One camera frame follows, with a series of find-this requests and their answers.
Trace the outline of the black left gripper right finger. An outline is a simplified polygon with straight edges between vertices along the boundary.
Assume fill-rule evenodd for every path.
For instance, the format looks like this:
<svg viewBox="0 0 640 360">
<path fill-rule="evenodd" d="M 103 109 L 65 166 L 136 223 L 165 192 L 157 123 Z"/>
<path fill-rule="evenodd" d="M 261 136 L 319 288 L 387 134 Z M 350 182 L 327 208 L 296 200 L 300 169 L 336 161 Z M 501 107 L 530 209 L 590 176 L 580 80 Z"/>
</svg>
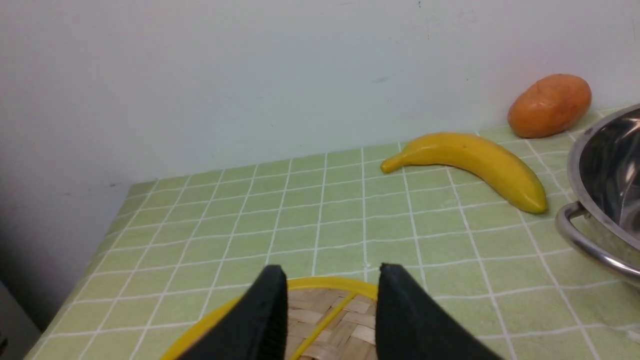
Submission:
<svg viewBox="0 0 640 360">
<path fill-rule="evenodd" d="M 375 310 L 379 360 L 500 360 L 400 264 L 382 263 Z"/>
</svg>

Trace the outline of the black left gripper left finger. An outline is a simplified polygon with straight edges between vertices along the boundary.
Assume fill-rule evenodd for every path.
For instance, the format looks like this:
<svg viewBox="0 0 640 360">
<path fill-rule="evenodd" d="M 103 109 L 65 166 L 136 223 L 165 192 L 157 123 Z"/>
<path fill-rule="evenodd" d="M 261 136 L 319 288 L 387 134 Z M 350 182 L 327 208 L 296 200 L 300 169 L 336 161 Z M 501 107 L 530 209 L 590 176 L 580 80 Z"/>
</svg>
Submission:
<svg viewBox="0 0 640 360">
<path fill-rule="evenodd" d="M 287 335 L 287 277 L 280 265 L 267 265 L 229 312 L 177 358 L 283 360 Z"/>
</svg>

